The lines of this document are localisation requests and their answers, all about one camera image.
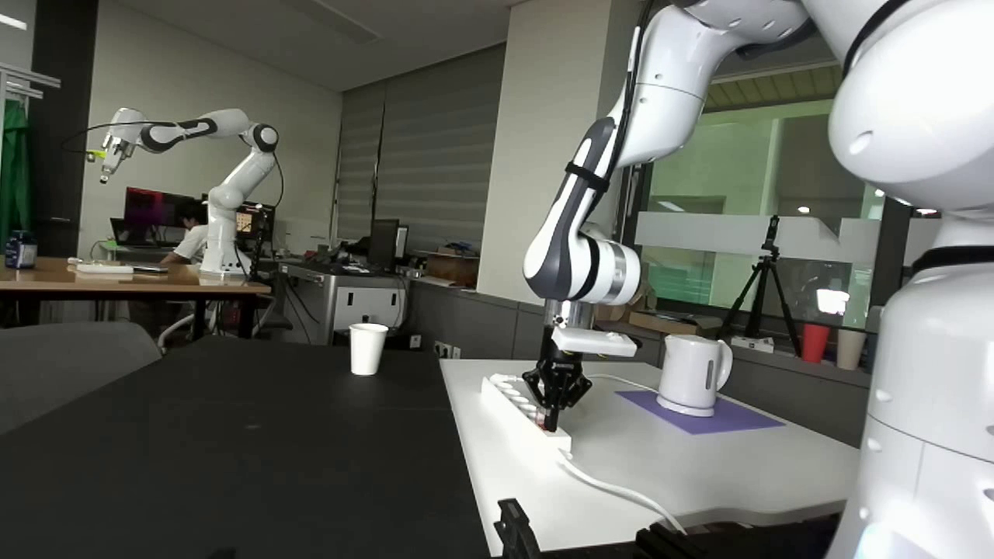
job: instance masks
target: red object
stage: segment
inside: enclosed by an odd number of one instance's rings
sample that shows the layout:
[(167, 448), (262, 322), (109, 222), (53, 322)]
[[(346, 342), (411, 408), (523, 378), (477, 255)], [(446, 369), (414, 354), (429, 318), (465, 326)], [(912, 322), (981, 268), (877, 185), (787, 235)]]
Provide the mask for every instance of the red object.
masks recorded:
[(820, 356), (830, 348), (830, 332), (834, 329), (824, 322), (805, 322), (805, 332), (801, 332), (801, 361), (805, 364), (820, 364)]

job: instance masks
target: window blind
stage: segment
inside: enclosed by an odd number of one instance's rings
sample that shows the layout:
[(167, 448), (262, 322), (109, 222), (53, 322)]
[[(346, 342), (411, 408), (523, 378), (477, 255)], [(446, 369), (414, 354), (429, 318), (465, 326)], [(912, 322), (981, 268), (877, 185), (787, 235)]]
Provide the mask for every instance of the window blind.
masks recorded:
[(341, 100), (334, 232), (400, 219), (417, 255), (477, 248), (496, 129), (502, 45), (348, 89)]

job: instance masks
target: black table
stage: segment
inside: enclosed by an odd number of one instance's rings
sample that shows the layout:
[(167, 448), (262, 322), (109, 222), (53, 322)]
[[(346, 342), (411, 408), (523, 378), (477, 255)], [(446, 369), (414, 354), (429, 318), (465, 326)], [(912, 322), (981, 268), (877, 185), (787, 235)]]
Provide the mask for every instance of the black table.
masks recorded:
[(486, 557), (458, 445), (427, 350), (206, 338), (0, 437), (0, 557)]

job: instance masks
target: box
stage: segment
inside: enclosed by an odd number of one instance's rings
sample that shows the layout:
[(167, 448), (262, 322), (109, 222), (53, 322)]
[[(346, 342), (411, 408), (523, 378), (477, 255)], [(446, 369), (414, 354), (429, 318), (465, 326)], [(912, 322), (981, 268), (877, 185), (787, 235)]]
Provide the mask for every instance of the box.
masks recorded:
[(446, 278), (460, 290), (474, 290), (474, 270), (474, 261), (446, 255), (429, 255), (421, 263), (421, 276)]

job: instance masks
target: wall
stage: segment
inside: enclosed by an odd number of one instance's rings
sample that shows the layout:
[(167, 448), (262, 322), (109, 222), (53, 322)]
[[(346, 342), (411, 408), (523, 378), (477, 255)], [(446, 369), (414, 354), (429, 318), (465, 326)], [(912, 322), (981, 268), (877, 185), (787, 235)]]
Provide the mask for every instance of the wall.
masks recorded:
[(625, 51), (617, 44), (626, 45), (639, 5), (639, 0), (512, 5), (483, 241), (483, 293), (538, 301), (523, 278), (525, 248), (547, 216), (583, 129), (617, 92), (607, 79), (621, 79), (625, 55), (616, 51)]
[[(279, 74), (196, 35), (104, 0), (97, 29), (91, 123), (107, 123), (119, 106), (147, 117), (196, 117), (213, 108), (244, 108), (250, 117), (279, 129), (282, 205), (276, 241), (289, 251), (315, 248), (328, 235), (328, 205), (340, 153), (340, 92)], [(236, 138), (199, 138), (164, 154), (136, 153), (109, 185), (87, 168), (82, 209), (82, 255), (109, 235), (109, 216), (124, 212), (124, 185), (156, 185), (199, 195), (216, 185), (242, 158)], [(255, 201), (279, 198), (272, 172), (252, 192)]]
[(545, 310), (473, 290), (446, 290), (414, 278), (403, 329), (420, 332), (429, 348), (444, 342), (473, 361), (538, 361), (545, 342)]

